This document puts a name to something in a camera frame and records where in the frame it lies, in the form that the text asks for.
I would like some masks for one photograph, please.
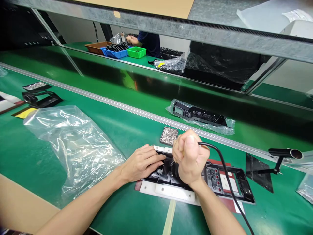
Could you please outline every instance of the black cable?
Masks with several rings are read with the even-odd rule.
[[[234,191],[232,190],[231,181],[229,180],[227,167],[226,167],[226,164],[225,164],[225,161],[224,161],[224,158],[223,158],[223,155],[222,155],[221,151],[220,151],[217,147],[215,147],[214,145],[209,144],[209,143],[198,142],[198,144],[199,144],[199,145],[205,145],[205,146],[211,147],[211,148],[215,149],[215,151],[219,154],[219,157],[221,158],[221,162],[222,162],[222,165],[223,165],[223,168],[224,168],[224,171],[225,171],[225,176],[226,176],[226,179],[227,179],[229,188],[230,188],[230,190],[231,190],[232,197],[234,198],[234,201],[235,201],[235,203],[236,203],[236,205],[237,205],[237,207],[238,207],[238,209],[239,209],[239,211],[240,211],[242,217],[244,218],[246,224],[248,225],[248,228],[249,228],[251,234],[254,235],[254,232],[253,232],[253,230],[252,230],[252,228],[251,228],[251,226],[250,226],[250,224],[249,224],[249,222],[248,222],[246,216],[244,215],[243,211],[241,210],[241,208],[240,208],[240,206],[239,206],[239,204],[238,204],[238,202],[237,202],[237,199],[236,199],[236,196],[235,196],[235,194],[234,194]]]
[[[99,42],[98,41],[98,32],[97,32],[97,28],[96,28],[96,25],[95,25],[95,23],[94,22],[92,22],[93,24],[94,24],[94,27],[95,27],[95,32],[96,32],[96,38],[97,38],[97,42]]]

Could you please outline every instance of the person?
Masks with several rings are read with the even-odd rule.
[[[198,195],[206,222],[212,235],[245,234],[234,215],[205,183],[201,172],[210,156],[209,148],[199,146],[201,139],[193,130],[180,135],[174,142],[173,157],[179,163],[178,173]],[[37,235],[83,234],[105,201],[120,187],[149,176],[163,164],[164,155],[158,155],[148,144],[137,149],[128,160],[105,179],[69,203],[50,219]]]
[[[160,35],[139,31],[138,37],[128,35],[126,37],[128,43],[147,49],[147,55],[155,58],[161,58]]]

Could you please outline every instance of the brown plastic bin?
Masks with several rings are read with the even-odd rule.
[[[111,44],[112,44],[111,42],[98,42],[98,43],[87,44],[85,45],[85,47],[87,47],[91,53],[104,55],[100,47],[106,47]]]

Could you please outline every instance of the white wall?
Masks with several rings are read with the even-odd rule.
[[[97,42],[96,33],[92,21],[49,12],[48,15],[58,29],[59,33],[63,36],[66,43],[82,41]],[[98,32],[99,42],[105,41],[105,37],[101,29],[100,23],[95,22],[95,25]],[[115,25],[111,25],[111,30],[113,35],[116,35],[119,32],[134,34],[139,33],[138,30],[123,28]],[[187,53],[189,45],[189,40],[160,35],[161,47],[167,47]]]
[[[92,21],[50,12],[48,12],[48,15],[66,43],[82,41],[97,42]],[[95,25],[99,42],[105,41],[100,24],[95,22]]]
[[[272,57],[266,64],[263,64],[250,80],[256,80],[276,59],[276,57]],[[310,94],[313,89],[313,65],[287,60],[264,83]]]

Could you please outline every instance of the blue plastic bin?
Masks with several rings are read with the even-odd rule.
[[[103,54],[108,57],[119,59],[119,58],[128,56],[127,50],[114,52],[114,51],[107,50],[105,47],[100,47],[100,49],[102,50]]]

